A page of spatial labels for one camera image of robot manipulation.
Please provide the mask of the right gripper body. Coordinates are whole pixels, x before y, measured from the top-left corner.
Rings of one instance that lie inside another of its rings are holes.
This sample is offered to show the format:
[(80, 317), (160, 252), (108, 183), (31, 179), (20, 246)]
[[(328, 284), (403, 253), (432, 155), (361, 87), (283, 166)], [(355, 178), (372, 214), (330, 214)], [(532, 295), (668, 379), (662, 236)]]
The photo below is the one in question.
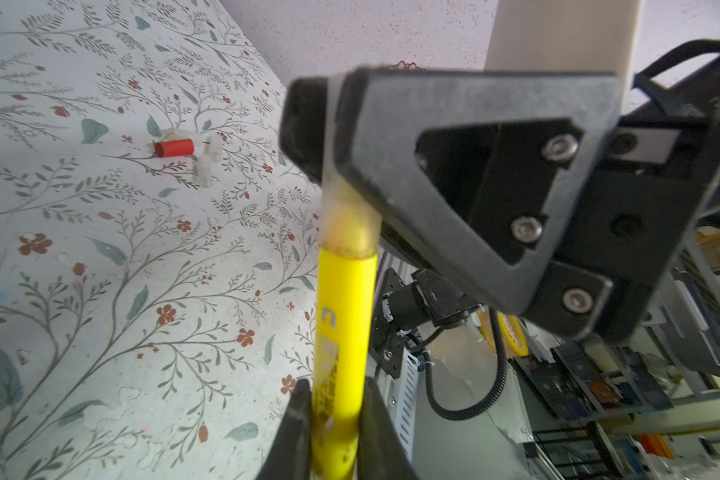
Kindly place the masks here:
[[(605, 134), (523, 318), (555, 335), (624, 342), (688, 232), (720, 210), (720, 41), (690, 41), (633, 80), (647, 101)], [(561, 211), (555, 178), (583, 154), (563, 119), (454, 127), (417, 142), (421, 169), (510, 265)]]

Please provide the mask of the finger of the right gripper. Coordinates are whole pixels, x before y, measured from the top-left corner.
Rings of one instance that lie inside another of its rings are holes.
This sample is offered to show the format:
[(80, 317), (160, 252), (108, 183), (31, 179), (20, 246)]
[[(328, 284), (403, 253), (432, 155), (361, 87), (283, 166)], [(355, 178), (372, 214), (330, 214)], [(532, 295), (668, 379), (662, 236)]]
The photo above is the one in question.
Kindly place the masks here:
[(286, 92), (279, 128), (282, 153), (316, 185), (336, 184), (331, 162), (325, 164), (330, 77), (295, 79)]
[(425, 264), (560, 336), (592, 330), (613, 288), (562, 257), (619, 115), (606, 73), (362, 68), (335, 116), (339, 174)]

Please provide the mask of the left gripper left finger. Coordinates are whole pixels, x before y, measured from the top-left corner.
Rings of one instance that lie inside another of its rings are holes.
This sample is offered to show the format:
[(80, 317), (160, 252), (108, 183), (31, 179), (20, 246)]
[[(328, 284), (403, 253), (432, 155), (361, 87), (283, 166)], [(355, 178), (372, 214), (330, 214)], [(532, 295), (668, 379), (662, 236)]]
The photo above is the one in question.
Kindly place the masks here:
[(311, 387), (297, 381), (257, 480), (309, 480), (311, 475)]

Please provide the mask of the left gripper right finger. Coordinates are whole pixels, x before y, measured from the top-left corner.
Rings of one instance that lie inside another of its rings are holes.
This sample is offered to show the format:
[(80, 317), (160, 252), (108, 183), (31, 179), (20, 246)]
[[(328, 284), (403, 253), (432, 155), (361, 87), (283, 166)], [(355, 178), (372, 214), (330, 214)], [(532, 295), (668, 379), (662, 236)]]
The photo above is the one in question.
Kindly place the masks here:
[(378, 385), (366, 377), (359, 417), (357, 478), (416, 480)]

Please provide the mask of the yellow highlighter pen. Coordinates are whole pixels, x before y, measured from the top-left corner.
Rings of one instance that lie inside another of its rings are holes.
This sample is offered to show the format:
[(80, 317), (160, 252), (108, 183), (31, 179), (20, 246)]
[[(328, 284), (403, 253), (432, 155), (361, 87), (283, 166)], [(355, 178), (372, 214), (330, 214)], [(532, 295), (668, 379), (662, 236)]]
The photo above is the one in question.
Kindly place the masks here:
[(349, 259), (319, 248), (311, 447), (322, 479), (353, 477), (377, 265), (378, 253)]

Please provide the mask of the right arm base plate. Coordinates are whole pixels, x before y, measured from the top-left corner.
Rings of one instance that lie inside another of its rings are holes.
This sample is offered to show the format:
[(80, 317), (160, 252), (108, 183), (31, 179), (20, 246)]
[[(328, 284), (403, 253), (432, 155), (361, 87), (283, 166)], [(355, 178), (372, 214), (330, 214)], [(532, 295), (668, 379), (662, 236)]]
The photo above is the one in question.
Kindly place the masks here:
[(448, 330), (463, 324), (480, 304), (439, 274), (419, 269), (407, 283), (387, 269), (381, 278), (369, 343), (370, 356), (397, 380), (408, 335), (422, 325)]

